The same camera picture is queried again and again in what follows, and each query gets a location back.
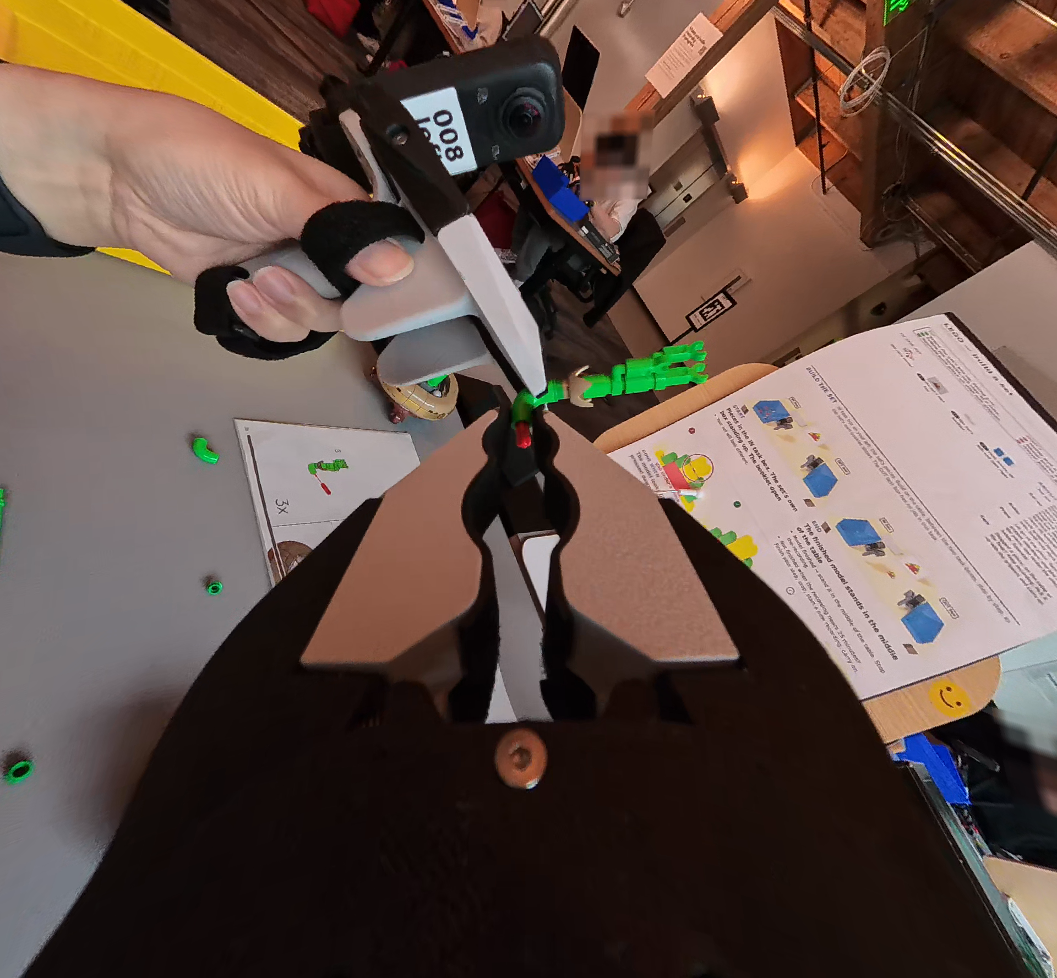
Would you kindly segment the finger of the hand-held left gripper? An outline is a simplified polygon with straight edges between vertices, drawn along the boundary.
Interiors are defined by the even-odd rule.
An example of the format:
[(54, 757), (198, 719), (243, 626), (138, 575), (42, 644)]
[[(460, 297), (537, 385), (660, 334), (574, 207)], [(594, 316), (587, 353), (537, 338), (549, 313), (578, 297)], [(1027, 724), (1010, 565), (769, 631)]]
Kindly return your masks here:
[(410, 386), (495, 364), (509, 377), (509, 362), (483, 326), (424, 326), (390, 338), (375, 371), (383, 384)]
[(342, 306), (346, 334), (389, 342), (424, 326), (483, 326), (523, 389), (548, 387), (537, 324), (477, 220), (456, 219), (439, 235), (426, 232), (415, 267), (391, 287), (360, 287)]

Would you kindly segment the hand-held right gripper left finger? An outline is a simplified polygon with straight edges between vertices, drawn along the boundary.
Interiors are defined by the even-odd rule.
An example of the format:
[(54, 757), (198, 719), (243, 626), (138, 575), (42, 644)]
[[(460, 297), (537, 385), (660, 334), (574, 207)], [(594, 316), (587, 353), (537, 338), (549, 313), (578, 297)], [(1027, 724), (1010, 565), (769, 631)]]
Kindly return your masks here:
[(484, 721), (499, 611), (487, 530), (501, 502), (501, 409), (393, 485), (310, 638), (308, 669), (415, 683), (441, 715)]

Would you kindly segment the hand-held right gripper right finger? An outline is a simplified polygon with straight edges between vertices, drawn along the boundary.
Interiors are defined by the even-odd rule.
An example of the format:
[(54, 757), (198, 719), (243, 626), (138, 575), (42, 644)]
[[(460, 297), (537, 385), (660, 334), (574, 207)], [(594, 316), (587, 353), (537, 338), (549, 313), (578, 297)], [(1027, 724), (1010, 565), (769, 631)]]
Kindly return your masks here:
[(562, 419), (535, 453), (558, 535), (548, 576), (540, 691), (554, 720), (587, 720), (619, 685), (738, 663), (663, 501)]

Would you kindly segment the green lego bamboo stalk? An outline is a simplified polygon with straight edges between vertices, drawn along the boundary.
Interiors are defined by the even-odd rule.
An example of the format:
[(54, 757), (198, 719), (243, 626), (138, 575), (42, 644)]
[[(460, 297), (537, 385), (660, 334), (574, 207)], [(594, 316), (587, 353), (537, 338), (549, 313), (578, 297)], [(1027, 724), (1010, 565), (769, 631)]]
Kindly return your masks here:
[(511, 405), (509, 423), (515, 430), (528, 428), (538, 409), (557, 402), (592, 408), (597, 399), (700, 385), (708, 380), (706, 359), (704, 343), (697, 340), (665, 346), (647, 358), (626, 359), (607, 373), (589, 374), (582, 366), (565, 379), (548, 381), (540, 395), (519, 392)]

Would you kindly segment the round tan lego pot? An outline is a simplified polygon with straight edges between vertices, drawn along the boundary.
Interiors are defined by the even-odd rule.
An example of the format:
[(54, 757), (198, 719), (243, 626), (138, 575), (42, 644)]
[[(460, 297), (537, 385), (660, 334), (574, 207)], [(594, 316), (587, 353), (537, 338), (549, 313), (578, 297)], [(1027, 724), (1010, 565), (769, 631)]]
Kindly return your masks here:
[(455, 412), (459, 386), (455, 375), (442, 375), (409, 385), (383, 381), (377, 372), (372, 377), (389, 399), (389, 420), (398, 425), (409, 418), (439, 421)]

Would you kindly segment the lego instruction booklet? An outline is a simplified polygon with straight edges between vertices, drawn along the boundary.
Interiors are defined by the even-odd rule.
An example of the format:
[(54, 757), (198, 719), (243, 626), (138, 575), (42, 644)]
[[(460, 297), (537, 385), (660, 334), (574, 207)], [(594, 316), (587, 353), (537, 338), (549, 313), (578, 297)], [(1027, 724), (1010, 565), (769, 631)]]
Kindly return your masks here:
[[(249, 562), (255, 531), (273, 588), (218, 650), (231, 687), (279, 719), (381, 716), (393, 685), (354, 670), (308, 669), (310, 638), (384, 495), (418, 469), (404, 433), (237, 420), (236, 463), (214, 483), (225, 537), (240, 539), (235, 562)], [(501, 518), (485, 534), (499, 611), (499, 656), (484, 723), (548, 719), (539, 691), (541, 626), (535, 598)]]

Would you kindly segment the person's left hand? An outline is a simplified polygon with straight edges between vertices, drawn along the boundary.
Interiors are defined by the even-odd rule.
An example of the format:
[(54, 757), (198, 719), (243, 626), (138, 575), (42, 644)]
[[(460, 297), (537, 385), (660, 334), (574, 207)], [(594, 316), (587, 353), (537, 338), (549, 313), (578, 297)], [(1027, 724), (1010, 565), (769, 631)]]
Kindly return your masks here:
[(197, 103), (10, 63), (1, 176), (58, 241), (137, 251), (186, 284), (293, 242), (327, 205), (368, 199)]

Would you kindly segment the black monitor screen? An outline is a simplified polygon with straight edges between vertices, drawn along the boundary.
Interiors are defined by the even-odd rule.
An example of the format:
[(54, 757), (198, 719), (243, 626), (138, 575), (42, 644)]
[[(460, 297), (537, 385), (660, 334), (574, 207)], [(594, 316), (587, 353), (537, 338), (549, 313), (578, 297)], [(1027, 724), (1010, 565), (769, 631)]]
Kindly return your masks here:
[(587, 107), (600, 60), (600, 52), (587, 34), (573, 26), (562, 62), (562, 87), (581, 111)]

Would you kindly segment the red box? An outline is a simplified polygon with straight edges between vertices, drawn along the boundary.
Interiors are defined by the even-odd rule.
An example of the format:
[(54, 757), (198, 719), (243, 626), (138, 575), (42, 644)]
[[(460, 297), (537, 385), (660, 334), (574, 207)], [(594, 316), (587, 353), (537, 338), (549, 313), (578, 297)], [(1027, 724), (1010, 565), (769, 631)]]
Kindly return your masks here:
[(359, 0), (302, 0), (302, 3), (310, 15), (337, 39), (344, 39), (349, 34), (361, 10)]

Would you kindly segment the small black white marker tag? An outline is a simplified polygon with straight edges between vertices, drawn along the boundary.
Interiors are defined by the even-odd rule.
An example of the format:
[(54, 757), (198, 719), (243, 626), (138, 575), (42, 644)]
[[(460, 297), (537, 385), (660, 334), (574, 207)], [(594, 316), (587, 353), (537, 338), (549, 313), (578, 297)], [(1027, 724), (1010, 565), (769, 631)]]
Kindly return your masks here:
[(711, 297), (705, 298), (701, 305), (686, 315), (689, 330), (694, 332), (703, 330), (731, 311), (735, 306), (737, 306), (737, 300), (728, 289), (715, 292)]

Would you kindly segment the printed instruction sheet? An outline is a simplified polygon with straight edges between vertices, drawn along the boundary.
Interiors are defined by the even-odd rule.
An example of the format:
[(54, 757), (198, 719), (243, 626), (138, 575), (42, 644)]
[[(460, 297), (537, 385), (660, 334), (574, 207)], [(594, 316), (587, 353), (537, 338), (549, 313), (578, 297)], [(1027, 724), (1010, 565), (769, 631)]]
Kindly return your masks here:
[(769, 585), (860, 699), (1055, 632), (1055, 416), (950, 314), (828, 346), (610, 457)]

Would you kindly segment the instruction sheet on wooden stand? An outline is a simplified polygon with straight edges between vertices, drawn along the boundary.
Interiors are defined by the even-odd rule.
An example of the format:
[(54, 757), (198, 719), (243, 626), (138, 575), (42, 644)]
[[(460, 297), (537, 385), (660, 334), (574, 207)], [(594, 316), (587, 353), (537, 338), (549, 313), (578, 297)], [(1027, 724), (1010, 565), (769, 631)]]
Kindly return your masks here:
[[(733, 395), (736, 391), (746, 389), (752, 383), (775, 371), (777, 371), (775, 365), (747, 363), (733, 366), (703, 384), (689, 385), (681, 391), (659, 392), (661, 399), (659, 404), (604, 431), (595, 438), (594, 445), (601, 453), (614, 453)], [(993, 702), (1000, 684), (1001, 661), (998, 656), (993, 656), (964, 668), (946, 671), (895, 691), (865, 700), (865, 711), (888, 748), (895, 748), (901, 739), (909, 735), (930, 731), (954, 721), (944, 719), (928, 698), (929, 684), (937, 679), (958, 682), (971, 696), (973, 702), (971, 715), (973, 715)]]

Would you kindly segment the blue plastic box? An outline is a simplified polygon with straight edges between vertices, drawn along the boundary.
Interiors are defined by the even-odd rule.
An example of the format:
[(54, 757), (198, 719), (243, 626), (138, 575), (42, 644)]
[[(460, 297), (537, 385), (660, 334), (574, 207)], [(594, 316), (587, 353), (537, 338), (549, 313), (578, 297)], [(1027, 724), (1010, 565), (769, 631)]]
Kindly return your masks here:
[(894, 761), (921, 765), (949, 805), (968, 807), (971, 804), (971, 793), (948, 748), (935, 744), (924, 733), (909, 735), (901, 744), (902, 748), (891, 755)]

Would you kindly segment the large yellow plastic panel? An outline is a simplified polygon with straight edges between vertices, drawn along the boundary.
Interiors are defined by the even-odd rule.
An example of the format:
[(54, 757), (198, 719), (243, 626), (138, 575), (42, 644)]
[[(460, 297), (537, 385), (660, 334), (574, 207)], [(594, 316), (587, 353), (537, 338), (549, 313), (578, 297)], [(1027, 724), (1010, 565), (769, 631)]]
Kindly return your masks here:
[[(2, 0), (2, 64), (21, 64), (193, 102), (293, 149), (299, 123), (120, 0)], [(135, 255), (134, 250), (98, 247)], [(293, 280), (286, 260), (248, 259), (231, 282)]]

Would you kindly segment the white wall notice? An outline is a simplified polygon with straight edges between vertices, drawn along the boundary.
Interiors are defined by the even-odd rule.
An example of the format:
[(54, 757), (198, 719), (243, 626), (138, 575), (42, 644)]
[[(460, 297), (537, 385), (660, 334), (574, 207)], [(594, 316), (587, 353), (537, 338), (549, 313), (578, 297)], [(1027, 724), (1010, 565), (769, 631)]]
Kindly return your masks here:
[(667, 98), (676, 85), (690, 76), (691, 71), (722, 37), (707, 15), (699, 12), (694, 20), (682, 30), (646, 73), (646, 80), (662, 99)]

